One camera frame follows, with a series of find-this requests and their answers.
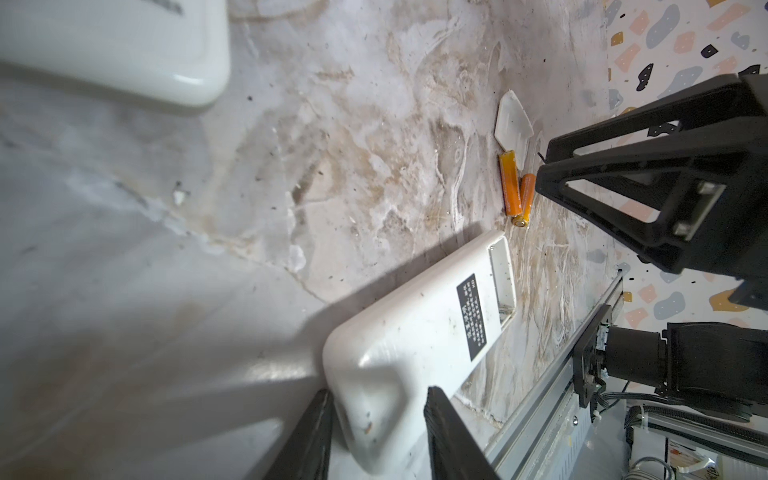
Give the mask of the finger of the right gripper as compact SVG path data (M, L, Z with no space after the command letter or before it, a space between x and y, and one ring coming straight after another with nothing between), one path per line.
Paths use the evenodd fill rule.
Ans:
M537 192L671 273L767 272L767 78L720 75L559 136Z

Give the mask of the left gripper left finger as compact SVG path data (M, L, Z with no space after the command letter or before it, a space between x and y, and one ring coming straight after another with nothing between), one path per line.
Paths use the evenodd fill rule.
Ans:
M321 389L305 409L264 479L327 479L333 420L333 394Z

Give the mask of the red and white remote control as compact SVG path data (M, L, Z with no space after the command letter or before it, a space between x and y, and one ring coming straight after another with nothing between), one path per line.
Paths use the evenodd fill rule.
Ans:
M508 241L473 239L339 325L322 352L347 447L383 475L425 434L429 388L455 394L517 309Z

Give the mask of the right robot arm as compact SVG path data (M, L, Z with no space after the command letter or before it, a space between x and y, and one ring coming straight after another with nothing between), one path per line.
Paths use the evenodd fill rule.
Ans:
M643 261L731 276L767 306L767 78L719 75L559 136L537 192ZM662 400L733 421L767 413L767 335L718 322L616 328L598 367Z

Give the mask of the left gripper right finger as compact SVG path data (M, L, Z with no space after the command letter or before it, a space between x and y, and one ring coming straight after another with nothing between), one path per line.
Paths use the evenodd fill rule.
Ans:
M428 388L423 413L433 479L498 479L441 388Z

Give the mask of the orange AAA batteries pair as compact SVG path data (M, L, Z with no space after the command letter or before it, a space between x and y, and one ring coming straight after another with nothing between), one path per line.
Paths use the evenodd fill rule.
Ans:
M499 169L505 215L515 226L527 228L535 198L536 176L532 173L519 175L514 151L499 156Z

